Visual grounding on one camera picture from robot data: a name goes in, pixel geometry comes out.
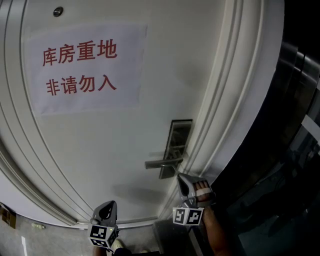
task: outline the white door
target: white door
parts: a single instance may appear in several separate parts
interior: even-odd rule
[[[231,2],[231,9],[240,8]],[[233,21],[226,19],[226,5],[224,0],[13,0],[0,131],[25,175],[80,222],[110,200],[117,202],[119,222],[157,218],[174,178],[159,179],[160,170],[146,170],[144,163],[163,158],[172,120],[197,125],[222,29],[229,26],[223,22]],[[62,15],[54,17],[60,6]],[[138,105],[34,115],[25,42],[56,29],[108,23],[147,25]]]

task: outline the door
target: door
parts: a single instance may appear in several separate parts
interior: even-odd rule
[[[4,7],[0,136],[16,165],[79,222],[110,200],[117,202],[118,223],[159,217],[177,193],[175,179],[159,179],[160,169],[144,163],[164,157],[172,120],[192,120],[182,167],[204,170],[249,88],[263,1],[4,0]],[[57,7],[63,12],[54,16]],[[147,26],[138,104],[35,114],[28,40],[108,24]],[[56,46],[38,47],[44,53]]]

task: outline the gray floor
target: gray floor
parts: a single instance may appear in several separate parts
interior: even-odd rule
[[[25,256],[22,237],[25,238],[28,256],[91,256],[93,247],[87,238],[86,230],[63,228],[45,225],[46,229],[39,230],[31,226],[30,219],[17,216],[16,229],[12,229],[0,220],[0,255]],[[151,226],[123,229],[118,239],[132,253],[140,253],[147,249],[158,251]]]

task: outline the white door frame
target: white door frame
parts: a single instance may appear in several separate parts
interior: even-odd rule
[[[0,22],[0,75],[2,78],[6,78],[2,86],[7,90],[7,95],[0,95],[0,123],[2,122],[0,128],[1,136],[6,136],[15,142],[11,151],[14,150],[15,154],[20,154],[25,159],[25,166],[34,169],[35,175],[38,175],[35,170],[36,165],[31,164],[29,159],[32,158],[33,163],[39,162],[41,164],[41,162],[37,159],[37,155],[26,136],[26,131],[21,126],[20,118],[22,116],[28,119],[31,126],[35,127],[33,136],[34,138],[38,136],[37,143],[42,143],[44,149],[46,149],[46,145],[41,139],[31,109],[24,108],[22,113],[17,112],[15,107],[15,104],[29,106],[27,97],[25,97],[26,102],[19,103],[13,102],[11,97],[11,94],[21,92],[27,94],[24,87],[22,66],[21,73],[14,72],[13,68],[15,65],[22,65],[21,26],[25,4],[25,0],[3,0],[0,8],[0,20],[2,20]],[[264,0],[225,1],[223,22],[211,76],[179,171],[192,172],[199,176],[208,174],[211,159],[224,143],[230,128],[233,127],[237,113],[250,87],[259,56],[264,13]],[[17,91],[10,91],[9,84],[11,83],[16,85]],[[45,198],[30,182],[28,183],[28,179],[4,148],[0,148],[0,160],[0,170],[28,198],[66,225],[72,226],[76,223],[74,218],[57,207],[54,202],[52,203]],[[77,193],[71,184],[66,182],[54,185],[56,186],[55,191],[58,191],[54,195],[56,200],[61,200],[62,195],[68,196],[68,201],[63,201],[65,207],[68,207],[70,212],[74,211],[88,220],[88,212],[91,209],[79,195],[69,196],[70,193]],[[41,184],[41,186],[49,188],[46,184]],[[172,207],[179,204],[176,179],[174,179],[164,202],[157,218],[121,223],[119,227],[140,227],[150,225],[156,220],[167,219],[171,215]]]

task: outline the door frame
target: door frame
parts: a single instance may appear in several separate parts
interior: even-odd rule
[[[0,31],[3,31],[0,34],[0,74],[1,77],[6,77],[6,81],[3,83],[7,87],[9,81],[19,86],[24,86],[22,66],[21,73],[13,74],[10,71],[10,65],[8,66],[9,60],[5,59],[5,55],[10,51],[12,58],[22,61],[20,56],[21,26],[25,4],[25,0],[3,0],[0,8],[0,19],[4,21],[0,25],[3,26],[3,30],[0,29]],[[265,5],[264,0],[225,1],[219,42],[213,60],[210,79],[198,118],[193,122],[194,126],[186,154],[178,169],[180,172],[186,174],[192,172],[198,176],[207,175],[210,172],[209,167],[213,157],[219,151],[228,132],[233,127],[255,72],[261,46]],[[10,10],[14,10],[13,15],[10,15]],[[8,42],[14,42],[10,45],[10,49],[6,49]],[[0,116],[2,115],[0,119],[6,120],[1,101],[0,109]],[[19,124],[18,113],[16,111],[12,113],[14,113],[14,118]],[[14,132],[15,134],[19,133],[22,136],[21,138],[26,143],[29,143],[23,127],[17,127],[20,130],[11,131],[9,124],[7,123],[6,125],[7,134],[12,137],[12,140],[16,140]],[[23,153],[24,150],[19,147],[17,142],[16,145],[17,151]],[[27,177],[24,176],[18,165],[14,163],[4,147],[0,147],[0,160],[3,163],[0,168],[1,171],[29,199],[67,226],[74,226],[77,223],[77,220],[48,200],[34,185],[31,185],[30,181],[28,182]],[[174,179],[164,204],[158,212],[158,216],[119,223],[119,228],[147,226],[157,220],[167,219],[172,213],[172,207],[179,204],[177,181]]]

